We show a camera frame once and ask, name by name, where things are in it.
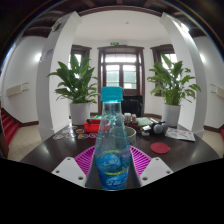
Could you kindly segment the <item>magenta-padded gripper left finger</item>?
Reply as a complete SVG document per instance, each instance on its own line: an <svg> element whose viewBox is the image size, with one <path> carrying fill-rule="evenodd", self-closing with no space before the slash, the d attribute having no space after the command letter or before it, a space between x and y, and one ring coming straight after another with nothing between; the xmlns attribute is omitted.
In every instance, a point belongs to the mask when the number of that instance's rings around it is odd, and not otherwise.
<svg viewBox="0 0 224 224"><path fill-rule="evenodd" d="M52 173L78 186L99 189L100 180L94 163L94 149L92 146L76 157L66 157Z"/></svg>

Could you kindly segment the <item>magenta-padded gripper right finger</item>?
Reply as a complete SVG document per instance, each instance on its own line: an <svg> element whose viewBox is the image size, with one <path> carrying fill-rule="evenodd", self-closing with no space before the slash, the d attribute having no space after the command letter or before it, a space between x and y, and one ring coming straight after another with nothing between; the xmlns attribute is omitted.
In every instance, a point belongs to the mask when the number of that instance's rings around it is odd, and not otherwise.
<svg viewBox="0 0 224 224"><path fill-rule="evenodd" d="M161 158L151 158L133 146L130 147L130 151L133 160L131 176L134 188L146 186L173 173Z"/></svg>

